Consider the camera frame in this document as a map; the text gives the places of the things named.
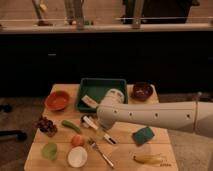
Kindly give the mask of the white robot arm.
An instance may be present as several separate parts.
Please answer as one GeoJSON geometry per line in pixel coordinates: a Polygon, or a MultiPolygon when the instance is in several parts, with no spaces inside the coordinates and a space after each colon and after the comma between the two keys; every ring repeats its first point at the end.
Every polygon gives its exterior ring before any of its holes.
{"type": "Polygon", "coordinates": [[[98,105],[99,124],[109,130],[116,122],[141,124],[213,138],[213,103],[171,102],[124,104],[124,95],[110,89],[98,105]]]}

